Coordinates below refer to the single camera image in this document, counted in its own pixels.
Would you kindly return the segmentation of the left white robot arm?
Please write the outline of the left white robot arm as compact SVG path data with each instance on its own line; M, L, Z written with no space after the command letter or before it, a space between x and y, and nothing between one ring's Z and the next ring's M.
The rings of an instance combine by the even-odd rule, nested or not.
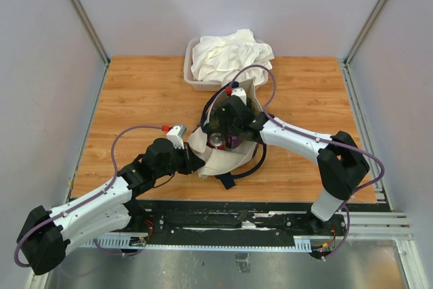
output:
M145 153L97 189L49 210L33 208L16 240L16 265L43 275L89 240L124 228L139 231L145 215L135 209L136 197L153 189L161 177L189 175L204 165L188 144L176 148L168 139L154 140Z

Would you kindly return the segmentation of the purple soda can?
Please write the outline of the purple soda can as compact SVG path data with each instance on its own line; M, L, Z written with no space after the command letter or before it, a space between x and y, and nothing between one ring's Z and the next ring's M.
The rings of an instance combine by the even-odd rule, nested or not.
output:
M230 149L236 149L242 143L242 137L239 135L228 135L227 136L227 147Z

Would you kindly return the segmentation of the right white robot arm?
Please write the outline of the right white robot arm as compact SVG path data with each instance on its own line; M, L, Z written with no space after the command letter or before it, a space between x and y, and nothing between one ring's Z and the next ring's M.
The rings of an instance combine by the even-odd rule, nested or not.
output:
M255 113L240 97L231 95L216 109L222 135L240 136L303 156L318 166L323 189L306 218L308 230L325 233L331 218L358 188L370 167L360 148L346 132L315 133L285 123L265 111Z

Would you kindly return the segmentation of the beige canvas tote bag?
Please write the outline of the beige canvas tote bag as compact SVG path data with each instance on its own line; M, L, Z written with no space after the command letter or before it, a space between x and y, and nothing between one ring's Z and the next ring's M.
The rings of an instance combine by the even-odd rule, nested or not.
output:
M242 143L236 149L227 147L225 137L225 148L218 150L208 145L208 136L219 132L219 121L217 118L217 107L229 96L226 88L242 87L247 93L246 105L252 109L252 122L247 126L242 137ZM193 152L205 161L205 165L198 170L202 178L215 177L225 189L235 186L235 180L241 179L257 172L263 165L267 156L267 145L263 143L258 128L267 122L257 98L256 90L252 80L233 82L219 89L205 104L197 128L188 138L188 144Z

